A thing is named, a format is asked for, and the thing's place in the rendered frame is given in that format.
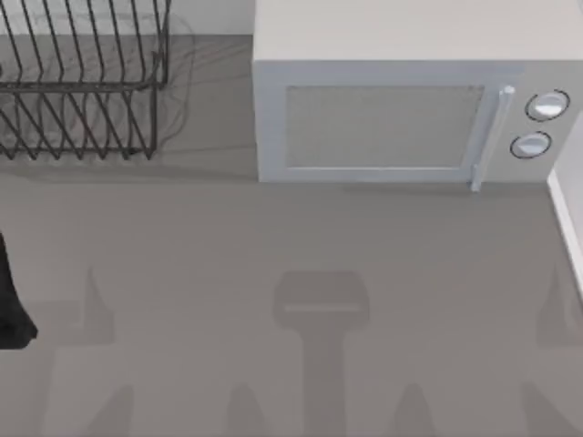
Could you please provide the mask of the microwave oven door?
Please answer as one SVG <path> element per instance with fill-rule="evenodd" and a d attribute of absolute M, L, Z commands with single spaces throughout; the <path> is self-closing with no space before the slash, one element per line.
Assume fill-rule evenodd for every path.
<path fill-rule="evenodd" d="M 259 178 L 466 183 L 522 71 L 486 61 L 255 61 Z"/>

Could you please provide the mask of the round microwave knob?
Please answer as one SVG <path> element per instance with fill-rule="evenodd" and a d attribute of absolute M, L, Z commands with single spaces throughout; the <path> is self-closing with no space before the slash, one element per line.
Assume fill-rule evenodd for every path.
<path fill-rule="evenodd" d="M 552 138 L 545 132 L 534 132 L 516 137 L 509 150 L 518 159 L 533 159 L 545 155 L 552 146 Z"/>
<path fill-rule="evenodd" d="M 561 117 L 569 106 L 569 95 L 556 89 L 532 96 L 526 104 L 525 112 L 531 120 L 543 123 Z"/>

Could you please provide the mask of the pale microwave oven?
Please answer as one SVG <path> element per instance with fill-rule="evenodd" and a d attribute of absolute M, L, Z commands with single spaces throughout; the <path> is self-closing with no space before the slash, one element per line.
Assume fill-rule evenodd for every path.
<path fill-rule="evenodd" d="M 258 60 L 515 63 L 523 71 L 483 185 L 538 184 L 583 113 L 583 0 L 257 0 Z M 568 110 L 528 118 L 528 100 L 556 89 Z M 548 152 L 515 158 L 512 141 L 538 131 L 553 140 Z"/>

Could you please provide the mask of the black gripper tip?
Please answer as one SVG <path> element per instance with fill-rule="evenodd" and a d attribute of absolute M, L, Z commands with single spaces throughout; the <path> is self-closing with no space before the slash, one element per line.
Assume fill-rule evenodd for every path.
<path fill-rule="evenodd" d="M 0 232 L 0 351 L 23 350 L 37 335 L 38 328 L 17 295 Z"/>

